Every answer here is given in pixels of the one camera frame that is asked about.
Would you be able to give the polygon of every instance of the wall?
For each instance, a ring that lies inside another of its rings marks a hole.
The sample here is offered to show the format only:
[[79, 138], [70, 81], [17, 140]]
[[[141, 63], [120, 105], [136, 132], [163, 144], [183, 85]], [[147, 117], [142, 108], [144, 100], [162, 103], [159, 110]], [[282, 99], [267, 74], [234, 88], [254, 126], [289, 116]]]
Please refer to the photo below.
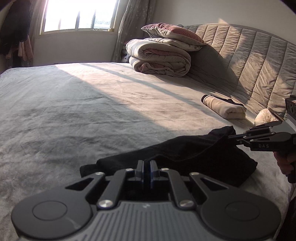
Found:
[[262, 29], [296, 44], [296, 15], [280, 0], [157, 0], [154, 23], [232, 23]]
[[37, 35], [33, 47], [33, 65], [110, 62], [127, 2], [120, 0], [114, 32], [90, 30]]
[[[4, 22], [4, 19], [11, 5], [12, 5], [12, 2], [0, 11], [0, 28]], [[5, 56], [0, 55], [0, 74], [2, 74], [5, 70], [6, 70], [6, 59], [5, 59]]]

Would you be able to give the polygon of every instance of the folded blanket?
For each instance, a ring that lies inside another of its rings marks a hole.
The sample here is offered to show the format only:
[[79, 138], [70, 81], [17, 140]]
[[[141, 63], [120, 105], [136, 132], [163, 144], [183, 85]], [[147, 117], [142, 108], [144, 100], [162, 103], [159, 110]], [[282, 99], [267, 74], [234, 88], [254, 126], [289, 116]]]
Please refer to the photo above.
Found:
[[191, 57], [183, 49], [168, 44], [133, 39], [126, 45], [129, 62], [135, 71], [145, 74], [184, 76], [190, 68]]
[[247, 109], [244, 105], [235, 103], [232, 99], [204, 95], [201, 101], [224, 119], [244, 119], [246, 117]]
[[184, 49], [186, 52], [194, 52], [198, 51], [202, 48], [200, 45], [191, 45], [184, 43], [182, 41], [176, 40], [176, 39], [168, 39], [168, 38], [145, 38], [146, 40], [150, 40], [157, 43], [163, 43], [168, 44], [172, 46], [176, 46], [180, 49]]

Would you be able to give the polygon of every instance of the headboard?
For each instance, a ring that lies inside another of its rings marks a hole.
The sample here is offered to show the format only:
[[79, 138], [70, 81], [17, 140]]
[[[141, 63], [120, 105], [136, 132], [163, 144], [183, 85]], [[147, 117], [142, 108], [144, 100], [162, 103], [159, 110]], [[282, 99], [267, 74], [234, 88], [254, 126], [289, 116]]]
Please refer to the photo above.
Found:
[[208, 44], [190, 53], [188, 76], [259, 113], [285, 114], [295, 89], [296, 45], [270, 33], [230, 24], [190, 25]]

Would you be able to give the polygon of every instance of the beige towel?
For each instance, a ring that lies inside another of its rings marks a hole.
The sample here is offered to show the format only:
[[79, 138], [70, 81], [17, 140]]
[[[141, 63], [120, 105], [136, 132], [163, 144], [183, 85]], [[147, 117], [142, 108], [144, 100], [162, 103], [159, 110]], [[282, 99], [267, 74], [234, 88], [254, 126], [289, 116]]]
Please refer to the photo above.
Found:
[[224, 119], [244, 119], [246, 108], [232, 99], [222, 99], [212, 95], [202, 97], [202, 102]]
[[26, 41], [20, 42], [18, 56], [22, 57], [24, 61], [27, 61], [33, 58], [33, 51], [32, 51], [29, 36]]

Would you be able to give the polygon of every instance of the hand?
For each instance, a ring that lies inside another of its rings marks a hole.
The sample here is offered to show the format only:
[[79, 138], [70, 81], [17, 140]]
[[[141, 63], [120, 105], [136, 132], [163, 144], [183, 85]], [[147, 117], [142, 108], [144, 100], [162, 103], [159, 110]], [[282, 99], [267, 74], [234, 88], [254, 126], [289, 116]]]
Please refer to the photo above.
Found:
[[274, 152], [274, 157], [277, 160], [277, 164], [280, 167], [282, 174], [288, 175], [294, 170], [291, 163], [296, 161], [296, 152], [290, 153], [286, 157], [281, 156], [278, 152]]

